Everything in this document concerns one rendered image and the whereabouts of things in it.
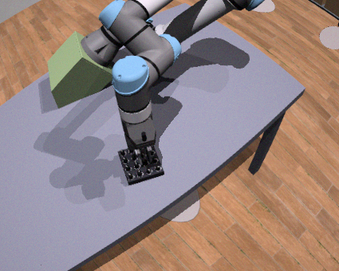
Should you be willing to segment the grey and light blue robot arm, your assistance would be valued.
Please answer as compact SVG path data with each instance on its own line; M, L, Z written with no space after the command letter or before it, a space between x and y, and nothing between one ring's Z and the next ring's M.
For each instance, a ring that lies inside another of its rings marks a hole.
M88 56L104 67L123 45L132 53L112 67L112 86L124 112L140 112L149 105L150 88L178 59L183 41L232 10L251 11L265 0L200 0L155 27L151 16L172 1L115 0L99 14L103 26L81 40Z

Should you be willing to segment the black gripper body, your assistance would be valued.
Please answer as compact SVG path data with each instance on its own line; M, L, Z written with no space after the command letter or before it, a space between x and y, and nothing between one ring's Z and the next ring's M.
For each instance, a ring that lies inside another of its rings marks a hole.
M124 129L124 136L130 151L155 145L156 128L152 121L151 101L143 112L124 113L124 111L119 108L119 113Z

